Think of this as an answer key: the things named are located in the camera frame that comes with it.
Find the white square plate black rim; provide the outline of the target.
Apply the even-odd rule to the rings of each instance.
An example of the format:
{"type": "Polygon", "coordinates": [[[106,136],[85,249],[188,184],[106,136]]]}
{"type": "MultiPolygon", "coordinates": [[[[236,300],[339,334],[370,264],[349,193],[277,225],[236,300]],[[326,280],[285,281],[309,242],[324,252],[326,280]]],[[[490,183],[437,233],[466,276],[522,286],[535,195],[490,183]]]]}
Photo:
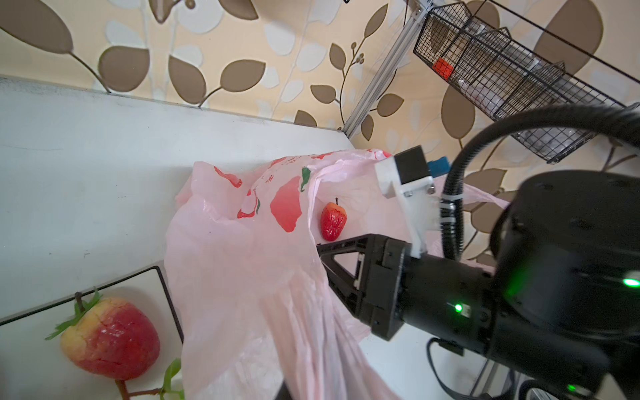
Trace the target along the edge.
{"type": "Polygon", "coordinates": [[[160,266],[1,320],[3,399],[182,399],[183,330],[160,266]]]}

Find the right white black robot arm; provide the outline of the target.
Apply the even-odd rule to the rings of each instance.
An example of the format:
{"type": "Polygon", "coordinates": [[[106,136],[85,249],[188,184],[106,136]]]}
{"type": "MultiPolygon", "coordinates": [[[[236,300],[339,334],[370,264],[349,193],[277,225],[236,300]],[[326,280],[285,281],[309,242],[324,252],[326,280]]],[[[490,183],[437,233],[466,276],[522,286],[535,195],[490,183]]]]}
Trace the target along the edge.
{"type": "Polygon", "coordinates": [[[612,377],[639,396],[639,181],[615,173],[565,170],[523,182],[494,225],[493,273],[462,262],[463,179],[488,145],[537,128],[571,128],[639,144],[630,108],[565,104],[502,119],[455,158],[438,209],[442,256],[367,234],[322,244],[330,288],[373,333],[391,339],[408,324],[430,344],[470,351],[523,373],[506,399],[533,389],[559,399],[592,399],[612,377]]]}

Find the large fake strawberry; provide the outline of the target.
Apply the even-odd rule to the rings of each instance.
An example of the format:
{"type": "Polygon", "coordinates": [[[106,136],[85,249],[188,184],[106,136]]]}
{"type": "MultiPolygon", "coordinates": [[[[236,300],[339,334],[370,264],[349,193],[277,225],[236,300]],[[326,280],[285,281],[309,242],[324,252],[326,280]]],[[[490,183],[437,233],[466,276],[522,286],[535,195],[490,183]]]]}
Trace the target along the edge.
{"type": "Polygon", "coordinates": [[[158,360],[161,343],[151,320],[123,298],[96,291],[88,301],[73,302],[74,315],[46,337],[60,339],[60,348],[76,367],[113,380],[144,375],[158,360]]]}

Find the pink plastic bag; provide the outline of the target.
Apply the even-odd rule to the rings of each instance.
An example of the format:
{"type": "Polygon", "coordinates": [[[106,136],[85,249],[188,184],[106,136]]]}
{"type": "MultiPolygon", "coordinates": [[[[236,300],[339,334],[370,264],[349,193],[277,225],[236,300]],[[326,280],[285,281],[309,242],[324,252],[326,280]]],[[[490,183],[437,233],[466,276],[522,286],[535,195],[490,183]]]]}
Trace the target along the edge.
{"type": "Polygon", "coordinates": [[[360,348],[368,329],[328,285],[316,246],[332,198],[347,233],[409,240],[383,196],[382,150],[290,156],[233,174],[197,162],[177,196],[164,265],[183,332],[189,399],[393,399],[360,348]]]}

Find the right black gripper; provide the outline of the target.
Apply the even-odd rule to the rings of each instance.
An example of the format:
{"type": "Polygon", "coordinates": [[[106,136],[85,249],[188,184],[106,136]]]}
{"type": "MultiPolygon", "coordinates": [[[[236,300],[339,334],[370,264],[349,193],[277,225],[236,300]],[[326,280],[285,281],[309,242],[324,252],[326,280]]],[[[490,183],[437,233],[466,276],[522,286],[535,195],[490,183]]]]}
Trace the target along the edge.
{"type": "Polygon", "coordinates": [[[487,345],[495,301],[488,271],[446,258],[410,255],[408,243],[383,235],[362,235],[319,244],[318,256],[338,299],[390,340],[410,325],[456,345],[487,345]],[[350,273],[336,256],[356,254],[350,273]]]}

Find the clear bottle red cap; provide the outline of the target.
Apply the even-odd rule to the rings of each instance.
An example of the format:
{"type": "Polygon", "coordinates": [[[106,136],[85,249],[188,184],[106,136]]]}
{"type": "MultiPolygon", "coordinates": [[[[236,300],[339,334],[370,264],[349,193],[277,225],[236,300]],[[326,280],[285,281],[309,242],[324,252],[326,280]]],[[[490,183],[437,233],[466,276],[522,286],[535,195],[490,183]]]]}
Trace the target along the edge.
{"type": "Polygon", "coordinates": [[[479,101],[481,98],[491,98],[493,96],[488,88],[481,87],[479,84],[469,83],[462,78],[455,78],[454,66],[443,58],[439,58],[435,62],[433,70],[438,76],[458,88],[461,94],[467,98],[479,101]]]}

